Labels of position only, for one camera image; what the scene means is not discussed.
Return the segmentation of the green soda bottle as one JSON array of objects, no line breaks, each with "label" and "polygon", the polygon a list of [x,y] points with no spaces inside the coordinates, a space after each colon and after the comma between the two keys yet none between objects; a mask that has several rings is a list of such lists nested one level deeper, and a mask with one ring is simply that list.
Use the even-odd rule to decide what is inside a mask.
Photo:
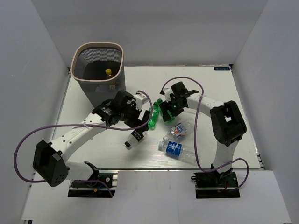
[{"label": "green soda bottle", "polygon": [[171,122],[179,114],[180,110],[175,102],[166,100],[163,101],[161,98],[157,100],[160,114],[163,117],[164,122]]},{"label": "green soda bottle", "polygon": [[158,116],[159,116],[159,104],[156,101],[153,104],[153,114],[152,114],[151,120],[148,122],[149,129],[155,128]]}]

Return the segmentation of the green soda bottle front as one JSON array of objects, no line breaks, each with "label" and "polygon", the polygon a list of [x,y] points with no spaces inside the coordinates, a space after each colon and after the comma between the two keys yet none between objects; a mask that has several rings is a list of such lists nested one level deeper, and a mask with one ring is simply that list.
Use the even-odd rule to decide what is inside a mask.
[{"label": "green soda bottle front", "polygon": [[151,120],[148,122],[149,129],[155,128],[158,116],[159,116],[159,104],[156,101],[153,104],[153,114],[152,114]]}]

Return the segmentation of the black cap clear bottle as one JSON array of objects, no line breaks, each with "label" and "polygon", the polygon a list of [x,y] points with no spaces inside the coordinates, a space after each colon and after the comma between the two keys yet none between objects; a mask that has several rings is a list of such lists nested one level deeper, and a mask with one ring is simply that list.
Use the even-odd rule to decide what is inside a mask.
[{"label": "black cap clear bottle", "polygon": [[124,143],[128,150],[136,147],[140,142],[142,142],[148,135],[148,132],[133,131],[129,136],[128,140]]}]

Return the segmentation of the orange blue label bottle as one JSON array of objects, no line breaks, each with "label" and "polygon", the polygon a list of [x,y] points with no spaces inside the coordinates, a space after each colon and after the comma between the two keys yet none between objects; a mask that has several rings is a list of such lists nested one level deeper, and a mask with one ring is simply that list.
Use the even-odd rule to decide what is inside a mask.
[{"label": "orange blue label bottle", "polygon": [[194,119],[188,118],[171,127],[163,137],[164,141],[180,141],[194,132]]}]

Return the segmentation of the blue label clear bottle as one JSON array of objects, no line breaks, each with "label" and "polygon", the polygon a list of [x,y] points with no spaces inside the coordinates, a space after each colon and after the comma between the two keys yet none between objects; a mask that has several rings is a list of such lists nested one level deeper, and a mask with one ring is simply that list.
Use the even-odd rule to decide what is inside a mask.
[{"label": "blue label clear bottle", "polygon": [[160,141],[158,150],[175,160],[197,166],[195,150],[192,147],[174,141]]}]

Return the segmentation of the yellow cap clear bottle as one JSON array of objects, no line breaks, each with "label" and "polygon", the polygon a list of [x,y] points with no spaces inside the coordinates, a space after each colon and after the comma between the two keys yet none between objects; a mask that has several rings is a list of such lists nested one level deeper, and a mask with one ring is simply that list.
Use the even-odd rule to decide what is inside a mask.
[{"label": "yellow cap clear bottle", "polygon": [[107,79],[110,79],[114,76],[111,69],[105,69],[105,74],[107,76]]}]

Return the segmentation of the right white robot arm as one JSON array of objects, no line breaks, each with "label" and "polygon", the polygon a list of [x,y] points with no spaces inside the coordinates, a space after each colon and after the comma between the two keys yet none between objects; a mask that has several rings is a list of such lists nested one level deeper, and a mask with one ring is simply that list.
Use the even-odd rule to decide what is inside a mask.
[{"label": "right white robot arm", "polygon": [[196,111],[193,137],[197,165],[200,165],[196,143],[198,114],[202,113],[211,119],[217,149],[211,168],[204,172],[212,173],[212,183],[222,186],[232,173],[235,148],[246,133],[247,127],[235,101],[220,102],[208,98],[205,96],[203,86],[201,84],[198,86],[201,91],[189,91],[183,82],[175,83],[170,88],[163,85],[160,94],[165,97],[165,100],[159,106],[164,122],[178,116],[185,108]]}]

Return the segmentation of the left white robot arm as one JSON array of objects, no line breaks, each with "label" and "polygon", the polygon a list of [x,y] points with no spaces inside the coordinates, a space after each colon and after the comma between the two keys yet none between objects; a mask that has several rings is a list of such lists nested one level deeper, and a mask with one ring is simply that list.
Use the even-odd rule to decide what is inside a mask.
[{"label": "left white robot arm", "polygon": [[35,149],[34,170],[51,187],[58,186],[68,178],[69,158],[97,134],[107,129],[116,130],[115,125],[120,121],[128,126],[129,131],[147,131],[150,112],[145,111],[142,119],[139,116],[142,106],[149,101],[149,96],[142,91],[135,95],[127,91],[117,92],[113,99],[95,107],[81,123],[72,125],[67,133],[50,142],[40,141]]}]

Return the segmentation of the grey ribbed waste bin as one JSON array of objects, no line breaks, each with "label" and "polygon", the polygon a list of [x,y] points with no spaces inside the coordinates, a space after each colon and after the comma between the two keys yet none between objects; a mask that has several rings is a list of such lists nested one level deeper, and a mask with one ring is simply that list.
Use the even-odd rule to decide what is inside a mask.
[{"label": "grey ribbed waste bin", "polygon": [[[111,69],[114,76],[107,79],[105,69]],[[93,107],[126,89],[124,51],[117,43],[88,42],[81,45],[73,56],[70,72]]]}]

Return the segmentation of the blue table corner sticker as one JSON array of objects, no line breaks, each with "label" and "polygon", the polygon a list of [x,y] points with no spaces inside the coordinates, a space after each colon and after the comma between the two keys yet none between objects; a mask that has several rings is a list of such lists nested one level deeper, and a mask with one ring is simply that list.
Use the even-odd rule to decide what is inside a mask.
[{"label": "blue table corner sticker", "polygon": [[231,71],[230,67],[214,67],[215,71]]}]

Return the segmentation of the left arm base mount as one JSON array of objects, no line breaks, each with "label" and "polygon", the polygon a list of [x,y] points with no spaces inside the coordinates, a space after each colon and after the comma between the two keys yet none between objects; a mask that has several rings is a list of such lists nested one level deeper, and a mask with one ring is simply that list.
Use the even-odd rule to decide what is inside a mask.
[{"label": "left arm base mount", "polygon": [[91,180],[100,182],[74,182],[71,181],[69,198],[112,198],[116,192],[118,171],[105,170],[99,172]]}]

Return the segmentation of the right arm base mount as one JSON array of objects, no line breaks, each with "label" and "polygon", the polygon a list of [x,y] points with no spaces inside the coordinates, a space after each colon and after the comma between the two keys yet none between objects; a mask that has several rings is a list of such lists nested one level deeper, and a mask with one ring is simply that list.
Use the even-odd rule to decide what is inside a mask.
[{"label": "right arm base mount", "polygon": [[191,176],[195,184],[197,199],[240,198],[240,191],[236,173],[232,170],[227,175],[220,175],[216,171],[197,172]]}]

